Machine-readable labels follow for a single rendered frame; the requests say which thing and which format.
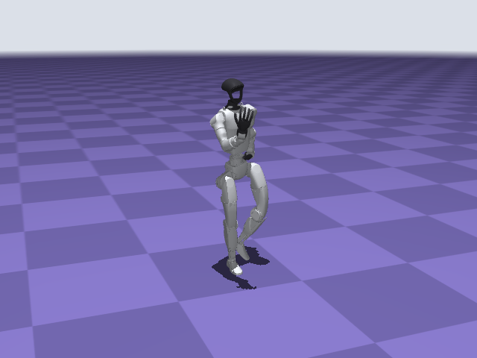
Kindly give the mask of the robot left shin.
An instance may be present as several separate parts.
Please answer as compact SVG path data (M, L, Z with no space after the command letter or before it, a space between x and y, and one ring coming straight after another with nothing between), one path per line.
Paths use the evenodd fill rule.
M267 218L267 217L266 217ZM251 236L259 227L260 225L264 222L265 219L262 219L260 221L255 221L252 217L248 217L247 221L244 224L244 229L241 232L240 237L237 239L237 242L241 245L244 244L244 241ZM244 240L243 240L244 239ZM243 240L243 241L242 241ZM240 241L242 241L240 243Z

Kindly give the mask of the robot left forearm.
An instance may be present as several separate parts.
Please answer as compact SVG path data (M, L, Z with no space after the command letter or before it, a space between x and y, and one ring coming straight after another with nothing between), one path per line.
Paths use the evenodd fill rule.
M254 149L255 149L255 148L254 148L255 137L256 137L256 136L254 136L252 139L250 139L249 146L248 146L248 150L247 150L247 153L246 153L246 155L252 154L252 155L253 155L252 158L254 158L254 154L255 154L255 151L254 151ZM252 158L251 158L251 159L252 159Z

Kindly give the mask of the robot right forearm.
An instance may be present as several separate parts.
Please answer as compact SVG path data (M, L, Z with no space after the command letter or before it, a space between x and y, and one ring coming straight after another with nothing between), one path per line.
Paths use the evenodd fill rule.
M242 143L245 142L245 139L246 139L245 136L246 136L246 134L238 133L238 136L236 134L234 137L231 137L230 139L223 140L222 143L221 143L221 148L223 150L235 149L239 145L241 145Z

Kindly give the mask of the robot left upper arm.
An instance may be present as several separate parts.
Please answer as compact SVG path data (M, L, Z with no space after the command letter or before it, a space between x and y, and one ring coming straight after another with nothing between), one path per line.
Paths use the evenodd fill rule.
M253 110L253 118L252 118L252 121L250 123L250 139L252 139L255 135L256 135L256 131L253 127L254 125L254 122L255 122L255 116L257 114L257 109L249 104L246 104L245 106L247 106L248 108L250 108L250 115L252 113L252 110Z

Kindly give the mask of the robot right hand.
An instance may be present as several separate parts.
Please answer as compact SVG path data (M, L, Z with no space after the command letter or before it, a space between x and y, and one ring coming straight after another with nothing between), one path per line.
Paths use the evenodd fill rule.
M239 120L237 119L236 113L234 113L234 119L235 119L237 127L238 127L237 136L238 136L239 133L240 134L246 134L246 136L247 136L247 131L248 131L248 128L250 127L250 123L251 123L252 118L253 118L253 110L252 110L252 113L251 113L251 116L250 116L250 120L248 121L248 118L249 118L249 115L250 115L250 108L248 109L246 119L245 119L246 107L244 108L243 118L241 118L241 109L242 108L240 107Z

